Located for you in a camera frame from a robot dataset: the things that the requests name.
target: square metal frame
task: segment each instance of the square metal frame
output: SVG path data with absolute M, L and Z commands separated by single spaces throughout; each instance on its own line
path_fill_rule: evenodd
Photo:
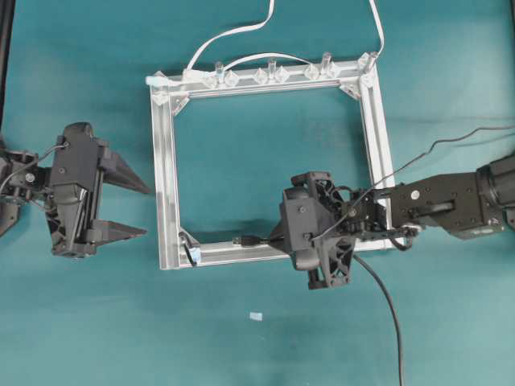
M 340 88 L 360 103 L 370 178 L 375 183 L 392 173 L 393 164 L 377 68 L 375 64 L 372 67 L 369 66 L 370 57 L 368 53 L 364 53 L 358 60 L 332 62 L 332 70 L 337 69 L 336 72 L 324 71 L 322 64 L 280 67 L 277 71 L 283 75 L 286 74 L 281 78 L 274 78 L 274 74 L 270 73 L 270 68 L 268 71 L 258 68 L 231 71 L 232 81 L 225 83 L 223 74 L 221 78 L 217 79 L 214 73 L 210 73 L 209 78 L 193 76 L 188 79 L 186 76 L 167 77 L 161 72 L 157 72 L 154 76 L 146 78 L 146 83 L 150 86 L 160 269 L 191 267 L 183 248 L 181 248 L 181 243 L 185 242 L 184 236 L 189 237 L 189 241 L 197 247 L 196 255 L 201 257 L 198 266 L 288 257 L 268 245 L 242 248 L 232 241 L 200 244 L 181 228 L 174 117 L 184 106 L 194 99 L 208 97 L 312 88 Z M 308 68 L 313 70 L 312 66 L 316 67 L 317 74 L 315 75 L 307 72 Z M 257 77 L 257 75 L 262 76 L 263 73 L 268 75 L 269 79 Z M 392 187 L 394 184 L 392 176 L 377 187 Z M 381 203 L 386 207 L 390 222 L 389 201 L 384 200 Z M 392 247 L 389 240 L 358 241 L 356 251 Z

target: white cable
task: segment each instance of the white cable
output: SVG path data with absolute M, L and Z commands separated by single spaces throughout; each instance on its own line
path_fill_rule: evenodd
M 311 62 L 299 58 L 297 56 L 288 55 L 288 54 L 281 54 L 279 52 L 263 52 L 262 54 L 253 54 L 249 56 L 244 56 L 243 58 L 236 59 L 233 62 L 229 63 L 227 66 L 224 67 L 224 70 L 230 70 L 233 67 L 236 67 L 238 64 L 250 62 L 252 60 L 259 60 L 259 59 L 265 59 L 265 58 L 284 58 L 284 59 L 292 59 L 297 60 L 299 62 L 305 63 L 305 64 L 311 64 Z
M 379 35 L 379 41 L 380 41 L 380 47 L 378 52 L 373 52 L 370 55 L 370 61 L 365 69 L 366 72 L 369 72 L 374 64 L 377 62 L 377 59 L 379 59 L 379 56 L 383 52 L 383 49 L 385 48 L 385 33 L 383 31 L 383 26 L 381 24 L 381 18 L 379 16 L 379 12 L 377 11 L 377 5 L 375 0 L 369 0 L 370 8 L 372 10 L 374 22 L 376 23 L 377 28 L 377 34 Z M 209 44 L 214 42 L 215 40 L 223 37 L 223 36 L 229 36 L 229 35 L 235 35 L 240 34 L 241 32 L 250 32 L 250 31 L 256 31 L 260 28 L 264 27 L 269 20 L 272 18 L 272 15 L 274 14 L 274 8 L 275 8 L 275 0 L 270 0 L 269 6 L 268 6 L 268 15 L 266 16 L 266 19 L 258 24 L 253 24 L 250 26 L 243 26 L 238 28 L 233 28 L 232 30 L 222 32 L 221 34 L 212 37 L 210 40 L 204 42 L 198 50 L 196 50 L 195 55 L 192 57 L 192 59 L 187 64 L 186 69 L 184 70 L 184 75 L 191 79 L 200 79 L 201 77 L 206 77 L 209 74 L 212 74 L 211 72 L 198 72 L 196 70 L 193 70 L 193 66 L 195 66 L 196 61 L 199 59 L 200 55 L 202 55 L 202 52 L 208 47 Z M 224 67 L 224 70 L 227 71 L 238 64 L 246 63 L 251 60 L 259 60 L 259 59 L 265 59 L 270 57 L 277 57 L 277 58 L 284 58 L 284 59 L 291 59 L 291 60 L 297 60 L 299 62 L 305 63 L 305 64 L 311 64 L 311 62 L 301 59 L 294 55 L 288 55 L 288 54 L 281 54 L 278 52 L 264 52 L 261 54 L 254 54 L 254 55 L 248 55 L 244 56 L 240 59 L 234 60 L 233 62 L 229 63 L 227 66 Z
M 250 26 L 243 26 L 238 28 L 233 28 L 232 30 L 222 32 L 221 34 L 212 37 L 210 40 L 202 44 L 198 50 L 196 50 L 195 55 L 192 57 L 190 62 L 187 64 L 186 70 L 191 70 L 193 66 L 195 65 L 196 61 L 199 59 L 199 56 L 202 55 L 202 52 L 208 47 L 209 44 L 214 42 L 215 40 L 229 35 L 235 35 L 239 34 L 241 32 L 250 32 L 250 31 L 256 31 L 260 28 L 264 27 L 268 21 L 272 18 L 272 15 L 274 14 L 274 7 L 275 7 L 275 0 L 270 0 L 270 4 L 268 5 L 268 15 L 266 16 L 266 19 L 258 24 L 253 24 Z
M 380 47 L 378 52 L 373 52 L 370 56 L 369 65 L 366 68 L 366 71 L 370 71 L 374 64 L 377 62 L 377 59 L 379 59 L 379 56 L 381 56 L 384 48 L 385 48 L 385 32 L 383 31 L 383 26 L 381 24 L 381 18 L 379 17 L 379 12 L 377 11 L 377 4 L 375 0 L 369 0 L 370 8 L 372 10 L 373 19 L 376 23 L 377 28 L 377 34 L 379 35 L 379 42 Z

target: screw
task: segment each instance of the screw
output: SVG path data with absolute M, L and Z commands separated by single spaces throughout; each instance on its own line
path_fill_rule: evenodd
M 411 192 L 411 199 L 419 199 L 420 198 L 420 191 L 414 190 Z
M 25 175 L 25 181 L 27 181 L 28 183 L 33 183 L 35 181 L 35 175 L 33 175 L 32 173 L 27 173 Z

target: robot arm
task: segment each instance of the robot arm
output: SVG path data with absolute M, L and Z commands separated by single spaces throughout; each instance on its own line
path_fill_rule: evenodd
M 53 165 L 45 168 L 38 166 L 37 154 L 0 143 L 0 236 L 18 222 L 21 207 L 35 200 L 44 203 L 55 255 L 86 257 L 98 246 L 146 233 L 97 218 L 103 183 L 144 194 L 150 189 L 107 142 L 93 136 L 90 124 L 67 126 L 52 149 Z
M 327 172 L 291 179 L 282 193 L 281 221 L 269 245 L 307 271 L 309 288 L 350 281 L 357 240 L 390 240 L 401 250 L 426 226 L 441 227 L 462 240 L 505 230 L 515 224 L 515 156 L 473 173 L 436 175 L 386 189 L 353 191 L 336 187 Z M 349 191 L 344 200 L 341 191 Z M 380 203 L 389 199 L 391 219 Z

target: small white paper scrap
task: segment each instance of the small white paper scrap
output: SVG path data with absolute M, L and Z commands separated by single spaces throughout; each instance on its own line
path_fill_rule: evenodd
M 250 320 L 255 320 L 256 322 L 263 321 L 263 313 L 261 312 L 251 312 L 249 313 Z

